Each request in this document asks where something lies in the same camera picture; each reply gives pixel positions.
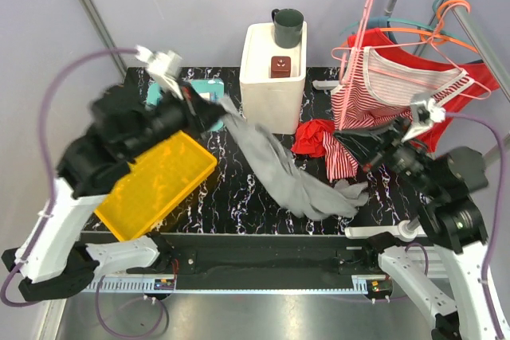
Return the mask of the grey tank top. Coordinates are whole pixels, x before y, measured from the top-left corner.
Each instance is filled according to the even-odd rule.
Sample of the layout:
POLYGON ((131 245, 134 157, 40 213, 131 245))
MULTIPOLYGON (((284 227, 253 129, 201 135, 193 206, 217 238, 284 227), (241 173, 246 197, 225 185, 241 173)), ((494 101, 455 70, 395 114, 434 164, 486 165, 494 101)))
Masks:
POLYGON ((220 99, 222 117, 259 182, 269 196, 296 217, 322 221, 331 216, 353 218, 369 195, 367 183, 349 184, 344 179, 333 187, 296 166, 292 153, 265 127, 249 123, 225 96, 220 99))

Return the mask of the pink wire hanger front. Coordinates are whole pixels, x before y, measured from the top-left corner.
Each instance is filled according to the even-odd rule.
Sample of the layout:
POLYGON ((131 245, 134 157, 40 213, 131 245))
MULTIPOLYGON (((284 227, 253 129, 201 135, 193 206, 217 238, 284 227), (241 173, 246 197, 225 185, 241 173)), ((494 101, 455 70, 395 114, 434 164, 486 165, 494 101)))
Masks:
POLYGON ((348 102, 351 96, 351 89, 354 83, 354 75, 355 75, 355 66, 359 61, 359 54, 361 52, 363 39, 365 35, 365 31, 367 29, 367 23, 370 17, 371 8, 373 6, 374 0, 366 0, 363 14, 359 22, 359 29, 355 37, 355 44, 351 47, 351 55, 350 55, 350 67, 347 71, 347 79, 343 80, 345 94, 343 98, 343 106, 341 109, 339 129, 342 131, 345 126, 345 119, 348 109, 348 102))

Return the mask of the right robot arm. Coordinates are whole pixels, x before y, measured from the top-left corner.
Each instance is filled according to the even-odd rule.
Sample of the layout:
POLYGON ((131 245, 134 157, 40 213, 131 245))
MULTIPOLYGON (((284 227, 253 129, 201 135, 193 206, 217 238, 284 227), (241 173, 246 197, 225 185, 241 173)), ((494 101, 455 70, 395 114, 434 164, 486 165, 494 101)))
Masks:
POLYGON ((446 296, 406 254, 388 230, 367 238, 361 257, 371 273, 384 272, 426 318, 433 339, 507 339, 509 321, 501 309, 489 268, 496 241, 488 234, 471 194, 488 185, 481 153, 457 147, 432 159, 405 141, 408 119, 382 127, 336 131, 334 137, 365 171, 387 166, 428 197, 418 221, 450 281, 446 296))

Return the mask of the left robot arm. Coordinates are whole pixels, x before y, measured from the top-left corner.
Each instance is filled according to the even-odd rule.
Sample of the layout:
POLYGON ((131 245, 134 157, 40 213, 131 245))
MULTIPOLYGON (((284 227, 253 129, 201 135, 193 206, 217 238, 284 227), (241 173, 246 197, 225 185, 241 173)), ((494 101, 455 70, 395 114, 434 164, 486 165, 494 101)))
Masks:
POLYGON ((159 234, 110 244, 86 244, 79 236, 115 184, 130 174, 136 157, 180 131, 208 131, 226 114, 221 104, 204 100, 190 84, 179 89, 181 96, 166 93, 152 109, 137 99, 118 106, 128 98, 115 90, 92 103, 92 124, 49 168, 49 201, 29 238, 2 254, 9 271, 1 287, 5 305, 67 299, 114 272, 171 268, 174 248, 159 234))

